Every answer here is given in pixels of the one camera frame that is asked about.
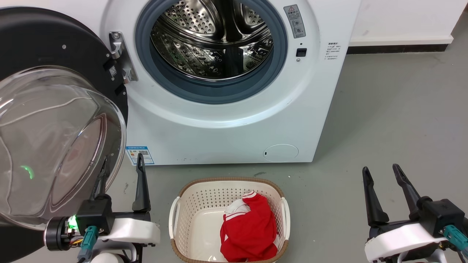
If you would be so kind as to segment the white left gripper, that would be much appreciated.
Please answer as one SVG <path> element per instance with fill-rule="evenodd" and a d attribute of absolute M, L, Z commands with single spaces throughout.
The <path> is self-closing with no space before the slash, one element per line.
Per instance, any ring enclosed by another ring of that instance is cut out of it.
<path fill-rule="evenodd" d="M 106 183 L 110 176 L 108 157 L 105 157 L 93 188 L 93 200 L 105 194 Z M 120 241 L 155 246 L 161 241 L 161 231 L 151 220 L 151 202 L 148 190 L 147 173 L 142 153 L 137 156 L 136 196 L 132 213 L 113 213 L 116 217 L 108 235 L 99 235 L 99 240 Z"/>

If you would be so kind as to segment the red and white garment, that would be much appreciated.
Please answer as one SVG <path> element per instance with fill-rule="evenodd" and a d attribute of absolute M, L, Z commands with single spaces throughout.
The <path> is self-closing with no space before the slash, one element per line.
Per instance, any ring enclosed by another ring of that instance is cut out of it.
<path fill-rule="evenodd" d="M 220 241 L 220 252 L 228 262 L 275 257 L 280 239 L 267 198 L 252 190 L 233 201 L 224 210 Z"/>

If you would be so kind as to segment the round white filter cover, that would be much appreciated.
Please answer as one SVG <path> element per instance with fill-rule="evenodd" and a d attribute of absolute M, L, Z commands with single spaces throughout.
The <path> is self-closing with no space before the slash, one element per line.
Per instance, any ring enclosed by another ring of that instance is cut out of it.
<path fill-rule="evenodd" d="M 272 145 L 263 151 L 264 158 L 272 163 L 286 163 L 292 161 L 298 154 L 298 148 L 290 144 Z"/>

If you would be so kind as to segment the cream plastic laundry basket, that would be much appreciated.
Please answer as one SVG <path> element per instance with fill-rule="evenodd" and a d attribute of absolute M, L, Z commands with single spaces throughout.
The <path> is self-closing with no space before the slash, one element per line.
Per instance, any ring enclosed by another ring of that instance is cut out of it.
<path fill-rule="evenodd" d="M 288 247 L 290 208 L 279 186 L 260 178 L 203 178 L 185 185 L 169 213 L 174 253 L 185 263 L 227 262 L 221 253 L 223 215 L 229 205 L 250 192 L 267 198 L 275 217 L 278 250 L 266 260 L 245 263 L 276 263 Z"/>

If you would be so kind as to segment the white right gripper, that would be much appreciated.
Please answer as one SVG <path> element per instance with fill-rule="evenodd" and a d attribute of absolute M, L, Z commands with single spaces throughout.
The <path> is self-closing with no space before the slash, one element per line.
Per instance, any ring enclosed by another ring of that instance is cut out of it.
<path fill-rule="evenodd" d="M 411 181 L 398 164 L 393 164 L 393 173 L 402 188 L 408 205 L 410 220 L 419 220 L 417 201 L 420 199 Z M 369 238 L 365 243 L 365 255 L 369 263 L 404 263 L 423 261 L 448 263 L 444 250 L 448 240 L 440 233 L 440 223 L 401 220 L 389 222 L 374 190 L 374 181 L 365 166 L 362 170 Z"/>

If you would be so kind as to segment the metal door hinge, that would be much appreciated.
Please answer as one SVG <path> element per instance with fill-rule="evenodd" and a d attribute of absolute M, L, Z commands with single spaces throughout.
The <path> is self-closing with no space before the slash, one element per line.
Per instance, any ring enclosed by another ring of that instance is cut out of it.
<path fill-rule="evenodd" d="M 138 81 L 139 78 L 122 32 L 111 31 L 109 33 L 109 40 L 112 58 L 121 65 L 124 83 Z"/>

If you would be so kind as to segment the stainless steel washer drum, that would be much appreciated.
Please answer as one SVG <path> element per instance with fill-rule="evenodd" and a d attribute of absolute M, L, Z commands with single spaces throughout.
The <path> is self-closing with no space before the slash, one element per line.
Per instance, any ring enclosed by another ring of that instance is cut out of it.
<path fill-rule="evenodd" d="M 157 18 L 151 40 L 174 69 L 213 82 L 251 73 L 274 46 L 262 17 L 240 0 L 174 2 Z"/>

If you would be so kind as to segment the blue energy label sticker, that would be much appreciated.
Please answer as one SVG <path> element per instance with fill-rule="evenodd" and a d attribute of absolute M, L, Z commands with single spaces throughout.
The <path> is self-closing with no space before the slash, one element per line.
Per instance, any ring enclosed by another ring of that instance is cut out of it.
<path fill-rule="evenodd" d="M 146 165 L 155 165 L 147 146 L 126 146 L 125 149 L 133 166 L 137 165 L 139 155 L 142 155 Z"/>

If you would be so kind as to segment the white front-load washing machine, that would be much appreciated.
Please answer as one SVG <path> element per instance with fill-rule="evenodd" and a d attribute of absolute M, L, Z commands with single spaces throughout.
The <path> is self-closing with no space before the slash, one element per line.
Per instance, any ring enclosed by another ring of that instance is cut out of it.
<path fill-rule="evenodd" d="M 313 161 L 362 0 L 270 0 L 286 28 L 286 61 L 271 85 L 229 104 L 182 99 L 145 70 L 135 31 L 149 1 L 109 0 L 102 19 L 108 38 L 122 32 L 139 78 L 127 83 L 127 146 L 147 146 L 155 165 L 272 163 L 264 150 L 276 144 L 298 148 L 287 163 Z M 306 37 L 293 37 L 283 10 L 294 4 Z"/>

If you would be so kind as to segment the round black glass washer door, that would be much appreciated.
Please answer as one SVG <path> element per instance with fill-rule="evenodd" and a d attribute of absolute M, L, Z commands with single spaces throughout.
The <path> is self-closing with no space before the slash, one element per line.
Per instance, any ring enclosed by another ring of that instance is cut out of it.
<path fill-rule="evenodd" d="M 0 263 L 45 247 L 53 217 L 90 198 L 105 157 L 109 188 L 124 158 L 121 65 L 77 19 L 0 7 Z"/>

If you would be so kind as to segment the grey warning label sticker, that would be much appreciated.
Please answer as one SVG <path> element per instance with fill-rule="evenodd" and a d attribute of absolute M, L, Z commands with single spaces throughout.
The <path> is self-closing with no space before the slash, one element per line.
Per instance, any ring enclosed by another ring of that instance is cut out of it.
<path fill-rule="evenodd" d="M 306 37 L 305 27 L 297 4 L 283 7 L 286 13 L 294 38 Z"/>

